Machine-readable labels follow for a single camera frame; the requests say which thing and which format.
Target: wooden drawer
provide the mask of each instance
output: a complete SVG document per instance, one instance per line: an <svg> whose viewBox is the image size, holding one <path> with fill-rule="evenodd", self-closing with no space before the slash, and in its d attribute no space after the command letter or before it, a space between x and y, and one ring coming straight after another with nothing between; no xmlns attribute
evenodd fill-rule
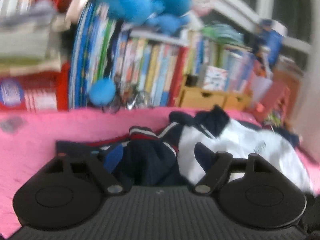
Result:
<svg viewBox="0 0 320 240"><path fill-rule="evenodd" d="M244 110L250 103L250 98L247 96L243 97L227 97L223 109L225 110Z"/></svg>
<svg viewBox="0 0 320 240"><path fill-rule="evenodd" d="M214 105L223 107L224 95L202 93L200 91L184 91L180 107L201 108L211 110Z"/></svg>

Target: blue round object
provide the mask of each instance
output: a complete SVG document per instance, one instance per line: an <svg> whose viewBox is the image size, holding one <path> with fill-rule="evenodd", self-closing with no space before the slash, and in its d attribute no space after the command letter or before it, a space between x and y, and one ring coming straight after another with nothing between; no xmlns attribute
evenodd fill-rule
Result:
<svg viewBox="0 0 320 240"><path fill-rule="evenodd" d="M98 80L89 91L89 100L95 106L106 106L116 94L116 86L109 78Z"/></svg>

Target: blue circular label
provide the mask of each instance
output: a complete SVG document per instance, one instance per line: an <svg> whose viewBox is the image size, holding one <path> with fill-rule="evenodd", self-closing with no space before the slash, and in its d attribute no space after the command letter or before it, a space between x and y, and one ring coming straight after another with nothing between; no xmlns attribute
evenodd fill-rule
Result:
<svg viewBox="0 0 320 240"><path fill-rule="evenodd" d="M0 82L0 102L8 107L18 106L23 101L24 94L20 84L12 79Z"/></svg>

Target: pink bed sheet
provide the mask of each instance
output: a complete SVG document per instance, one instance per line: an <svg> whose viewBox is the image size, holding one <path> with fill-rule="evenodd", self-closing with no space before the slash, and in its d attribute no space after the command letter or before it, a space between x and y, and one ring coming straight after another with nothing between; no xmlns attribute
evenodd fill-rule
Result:
<svg viewBox="0 0 320 240"><path fill-rule="evenodd" d="M128 133L132 125L158 130L168 124L168 115L181 108L155 108L125 111L116 115L99 110L75 110L70 113L19 114L26 121L14 134L0 131L0 233L10 236L20 224L12 208L15 192L54 156L56 140L99 141ZM183 109L194 115L196 110ZM245 113L229 111L230 117L256 123ZM0 120L17 114L0 114ZM320 192L319 165L301 152L298 156L307 168L316 193Z"/></svg>

